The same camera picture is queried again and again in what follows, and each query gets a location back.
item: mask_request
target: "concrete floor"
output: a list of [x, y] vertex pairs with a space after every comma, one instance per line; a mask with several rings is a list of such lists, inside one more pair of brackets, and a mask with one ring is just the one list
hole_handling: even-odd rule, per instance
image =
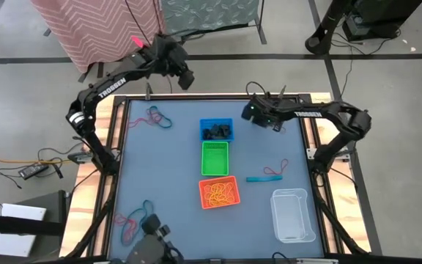
[[[328, 0], [316, 0], [320, 16]], [[261, 45], [255, 28], [206, 35], [185, 45], [190, 54], [307, 54], [303, 41], [314, 23], [307, 1], [267, 1]], [[387, 42], [381, 54], [422, 54], [422, 5], [401, 28], [402, 36]], [[56, 37], [43, 37], [43, 19], [29, 1], [6, 0], [0, 10], [0, 58], [66, 56]], [[369, 41], [363, 50], [378, 46]], [[348, 54], [333, 48], [332, 54]], [[333, 61], [339, 86], [349, 61]], [[115, 63], [105, 65], [112, 70]], [[248, 81], [267, 90], [331, 92], [322, 60], [192, 61], [196, 81], [190, 92], [243, 92]], [[94, 66], [83, 84], [73, 64], [0, 65], [0, 158], [35, 159], [41, 147], [67, 150], [74, 145], [64, 116], [78, 91], [95, 82]], [[167, 92], [164, 78], [151, 80], [155, 92]], [[179, 92], [177, 80], [174, 91]], [[144, 81], [129, 83], [121, 93], [142, 92]], [[385, 255], [422, 257], [422, 59], [356, 60], [344, 99], [369, 109], [372, 129], [358, 143], [361, 168]], [[25, 199], [64, 189], [75, 181], [77, 167], [62, 168], [65, 179], [18, 180], [22, 189], [0, 177], [0, 202]]]

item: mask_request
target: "wooden table frame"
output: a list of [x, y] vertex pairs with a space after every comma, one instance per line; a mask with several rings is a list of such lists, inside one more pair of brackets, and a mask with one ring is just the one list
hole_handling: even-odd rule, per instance
[[[246, 99], [246, 94], [175, 94], [175, 95], [151, 95], [152, 100], [196, 100], [196, 99]], [[304, 101], [313, 103], [330, 102], [329, 93], [297, 94]], [[144, 100], [145, 95], [116, 95], [103, 100], [97, 106], [96, 134], [103, 144], [122, 149], [129, 112], [129, 100]], [[324, 119], [301, 119], [301, 134], [306, 148], [316, 148], [321, 144], [327, 144], [338, 131], [335, 126]], [[323, 187], [319, 187], [329, 208], [335, 213], [337, 219], [358, 243], [366, 251], [381, 254], [377, 231], [375, 230], [366, 189], [360, 173], [359, 160], [355, 151], [351, 154], [351, 161], [343, 162], [336, 160], [332, 168], [354, 178], [358, 185], [356, 192], [351, 180], [331, 170], [327, 175], [321, 175]], [[76, 184], [95, 170], [92, 164], [80, 165]], [[63, 237], [60, 256], [65, 256], [74, 249], [80, 241], [93, 216], [99, 213], [112, 187], [111, 176], [94, 173], [82, 185], [77, 187], [73, 194], [67, 225]], [[109, 213], [92, 239], [87, 250], [87, 256], [107, 255], [108, 242], [111, 233], [112, 213]], [[331, 223], [326, 216], [317, 208], [317, 222], [322, 236], [324, 253], [349, 253], [338, 235], [334, 232]]]

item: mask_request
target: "green patterned fabric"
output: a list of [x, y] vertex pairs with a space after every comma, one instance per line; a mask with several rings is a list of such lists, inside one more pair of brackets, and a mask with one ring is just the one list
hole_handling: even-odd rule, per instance
[[259, 0], [161, 0], [161, 6], [171, 34], [248, 23], [258, 15]]

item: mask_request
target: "power adapter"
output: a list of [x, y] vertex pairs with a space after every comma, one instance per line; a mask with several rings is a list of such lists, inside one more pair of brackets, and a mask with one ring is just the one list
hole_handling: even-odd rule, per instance
[[35, 175], [45, 171], [46, 169], [48, 169], [47, 164], [41, 164], [40, 162], [36, 162], [20, 170], [18, 173], [24, 180], [28, 180], [29, 178], [34, 177]]

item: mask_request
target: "pink patterned fabric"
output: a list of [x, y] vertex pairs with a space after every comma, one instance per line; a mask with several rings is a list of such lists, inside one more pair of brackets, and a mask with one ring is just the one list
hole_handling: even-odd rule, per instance
[[[164, 28], [159, 10], [158, 24], [153, 1], [157, 0], [128, 0], [150, 41]], [[82, 73], [93, 62], [114, 62], [136, 49], [132, 35], [145, 41], [124, 0], [32, 0], [32, 4]]]

